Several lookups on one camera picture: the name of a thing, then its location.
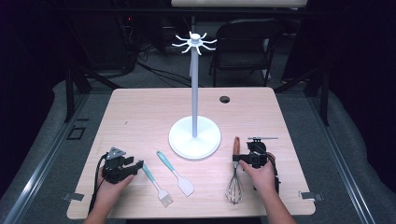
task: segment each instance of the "kitchen utensil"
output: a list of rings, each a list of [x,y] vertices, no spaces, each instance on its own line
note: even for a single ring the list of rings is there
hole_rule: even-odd
[[[161,159],[161,161],[172,171],[172,173],[177,177],[178,187],[183,191],[183,193],[189,197],[194,192],[194,185],[185,177],[180,176],[175,168],[172,166],[170,161],[166,159],[166,157],[161,153],[161,151],[157,151],[157,156]]]
[[[235,137],[233,141],[233,154],[239,155],[239,150],[240,150],[239,137]],[[238,175],[236,174],[236,168],[238,168],[238,161],[233,162],[233,178],[228,184],[225,192],[225,196],[227,197],[228,201],[232,204],[238,204],[239,202],[241,202],[242,197],[244,195],[244,188],[242,187]]]
[[[149,171],[146,164],[143,164],[142,169],[148,176],[148,179],[151,180],[151,182],[154,184],[155,188],[158,190],[158,198],[160,199],[163,206],[166,207],[169,204],[171,204],[173,202],[171,195],[168,193],[168,191],[160,188],[160,186],[157,184],[157,181],[155,181],[154,176],[152,176],[152,174]]]

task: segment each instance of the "white rotating hook top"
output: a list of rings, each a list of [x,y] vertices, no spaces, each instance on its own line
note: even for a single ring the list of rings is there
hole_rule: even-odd
[[[182,40],[182,41],[186,41],[186,43],[179,44],[179,45],[172,44],[172,46],[181,47],[181,46],[189,45],[189,47],[186,50],[182,51],[182,53],[186,53],[187,51],[190,50],[191,47],[196,47],[198,54],[202,55],[201,51],[199,50],[199,47],[202,46],[202,47],[204,47],[204,48],[206,48],[208,50],[215,50],[215,49],[209,48],[205,44],[213,44],[216,41],[218,41],[218,40],[204,41],[203,39],[205,38],[205,36],[206,36],[206,33],[201,37],[198,34],[193,34],[192,32],[190,32],[190,39],[183,39],[180,36],[176,35],[177,39]]]

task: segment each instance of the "teal handle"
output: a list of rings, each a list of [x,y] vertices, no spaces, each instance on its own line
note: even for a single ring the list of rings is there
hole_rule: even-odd
[[[175,168],[173,168],[173,166],[171,165],[171,162],[169,162],[169,160],[166,159],[166,157],[161,153],[161,151],[157,151],[157,156],[161,159],[161,161],[163,161],[163,163],[165,163],[165,165],[169,168],[169,170],[171,170],[172,172],[175,170]]]
[[[143,164],[142,167],[143,171],[146,173],[146,175],[148,176],[148,179],[151,180],[151,182],[155,182],[154,176],[152,176],[151,172],[149,171],[148,167],[146,166],[146,164]]]

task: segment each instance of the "person's right hand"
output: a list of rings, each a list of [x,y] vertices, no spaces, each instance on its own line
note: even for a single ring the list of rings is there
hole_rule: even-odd
[[[258,191],[268,192],[275,190],[275,173],[271,162],[265,163],[265,165],[259,169],[253,168],[244,161],[239,161],[241,167],[250,175],[251,181],[254,188]]]

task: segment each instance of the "whisk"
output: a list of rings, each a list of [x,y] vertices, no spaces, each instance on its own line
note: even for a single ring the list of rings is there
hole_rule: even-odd
[[[239,155],[239,150],[240,150],[239,137],[235,137],[235,140],[233,141],[233,154]],[[238,175],[236,174],[236,168],[238,168],[238,161],[233,160],[233,178],[231,179],[225,191],[225,196],[227,197],[228,201],[232,204],[238,204],[239,202],[241,202],[242,197],[244,195],[244,188],[242,187]]]

